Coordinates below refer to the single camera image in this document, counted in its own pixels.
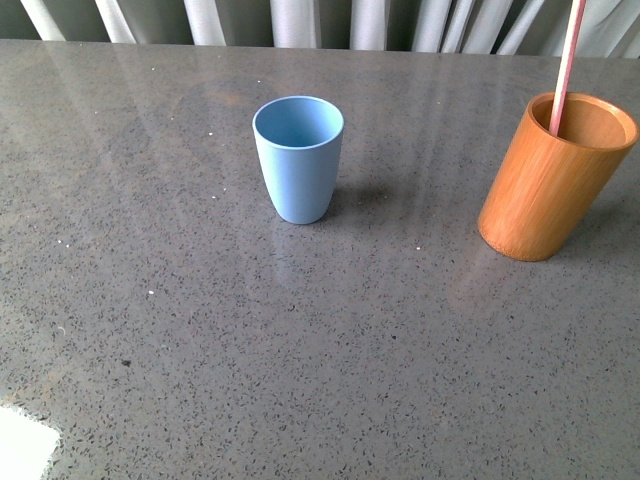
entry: blue cup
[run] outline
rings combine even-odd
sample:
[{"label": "blue cup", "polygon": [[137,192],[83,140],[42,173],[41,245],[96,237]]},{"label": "blue cup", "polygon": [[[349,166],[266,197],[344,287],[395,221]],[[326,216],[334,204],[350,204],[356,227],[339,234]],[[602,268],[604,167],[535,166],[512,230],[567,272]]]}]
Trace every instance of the blue cup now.
[{"label": "blue cup", "polygon": [[287,222],[319,220],[338,176],[344,118],[326,100],[273,100],[253,117],[258,156],[269,196]]}]

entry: orange cup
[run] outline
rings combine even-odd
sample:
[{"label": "orange cup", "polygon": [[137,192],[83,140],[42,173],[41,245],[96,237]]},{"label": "orange cup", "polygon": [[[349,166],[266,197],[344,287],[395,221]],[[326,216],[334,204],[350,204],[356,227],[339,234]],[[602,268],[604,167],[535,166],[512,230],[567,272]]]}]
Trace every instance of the orange cup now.
[{"label": "orange cup", "polygon": [[638,141],[628,113],[584,93],[567,94],[554,137],[553,95],[527,105],[478,218],[485,241],[516,260],[554,255]]}]

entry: straw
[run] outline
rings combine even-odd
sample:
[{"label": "straw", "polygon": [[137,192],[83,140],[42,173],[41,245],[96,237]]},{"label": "straw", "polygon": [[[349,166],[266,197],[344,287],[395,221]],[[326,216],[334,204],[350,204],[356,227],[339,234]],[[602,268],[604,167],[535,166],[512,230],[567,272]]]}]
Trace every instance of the straw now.
[{"label": "straw", "polygon": [[560,72],[558,73],[556,94],[553,97],[551,123],[549,124],[549,133],[554,137],[558,136],[558,130],[560,130],[560,119],[562,117],[562,108],[564,107],[564,97],[567,95],[569,77],[571,76],[571,67],[573,66],[573,57],[576,53],[578,33],[580,32],[580,23],[582,23],[582,14],[584,13],[584,6],[586,2],[587,0],[573,0],[573,5],[571,6],[569,27],[567,28],[567,36],[564,39],[562,60],[560,61]]}]

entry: table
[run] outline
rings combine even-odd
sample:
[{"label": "table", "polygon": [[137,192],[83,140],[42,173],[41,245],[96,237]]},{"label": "table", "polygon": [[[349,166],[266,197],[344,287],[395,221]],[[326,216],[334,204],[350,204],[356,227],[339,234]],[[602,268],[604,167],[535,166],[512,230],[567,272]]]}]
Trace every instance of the table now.
[{"label": "table", "polygon": [[[0,41],[0,400],[48,478],[637,478],[640,150],[552,259],[477,215],[559,59]],[[640,118],[640,62],[571,89]],[[283,222],[259,106],[346,119]]]}]

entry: gray countertop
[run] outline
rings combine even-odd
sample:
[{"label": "gray countertop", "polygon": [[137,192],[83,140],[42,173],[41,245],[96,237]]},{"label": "gray countertop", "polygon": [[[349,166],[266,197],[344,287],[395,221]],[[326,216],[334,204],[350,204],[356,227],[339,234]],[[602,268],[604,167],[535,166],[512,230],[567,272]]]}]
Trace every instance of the gray countertop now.
[{"label": "gray countertop", "polygon": [[[476,227],[558,64],[0,41],[0,401],[47,478],[638,478],[640,149],[546,262]],[[638,78],[571,87],[640,118]],[[346,119],[309,226],[251,130],[292,94]]]}]

